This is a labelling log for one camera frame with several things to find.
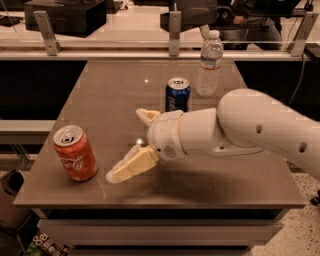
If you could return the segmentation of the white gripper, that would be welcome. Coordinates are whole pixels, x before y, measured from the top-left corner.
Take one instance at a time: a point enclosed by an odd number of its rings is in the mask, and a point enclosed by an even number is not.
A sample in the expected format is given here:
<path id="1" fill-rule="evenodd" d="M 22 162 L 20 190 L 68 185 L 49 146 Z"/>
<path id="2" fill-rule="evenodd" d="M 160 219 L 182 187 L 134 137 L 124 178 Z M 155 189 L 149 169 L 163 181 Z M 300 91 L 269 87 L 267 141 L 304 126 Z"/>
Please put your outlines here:
<path id="1" fill-rule="evenodd" d="M 150 170 L 157 164 L 159 157 L 170 161 L 181 159 L 185 155 L 180 142 L 180 119 L 183 111 L 160 114 L 156 110 L 139 108 L 136 114 L 147 127 L 150 126 L 147 140 L 155 151 L 150 146 L 133 146 L 106 174 L 106 180 L 112 184 L 122 183 Z"/>

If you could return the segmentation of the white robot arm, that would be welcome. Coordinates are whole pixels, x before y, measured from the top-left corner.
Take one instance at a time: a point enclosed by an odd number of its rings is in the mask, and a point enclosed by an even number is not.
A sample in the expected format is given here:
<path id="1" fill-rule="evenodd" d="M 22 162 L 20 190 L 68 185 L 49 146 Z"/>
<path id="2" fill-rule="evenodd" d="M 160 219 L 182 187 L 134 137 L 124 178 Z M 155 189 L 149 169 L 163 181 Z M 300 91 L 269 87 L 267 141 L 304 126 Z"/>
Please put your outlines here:
<path id="1" fill-rule="evenodd" d="M 274 152 L 320 178 L 320 126 L 271 96 L 248 88 L 225 94 L 215 108 L 183 112 L 138 109 L 148 145 L 134 145 L 107 174 L 116 184 L 153 168 L 157 161 L 204 153 L 246 159 Z"/>

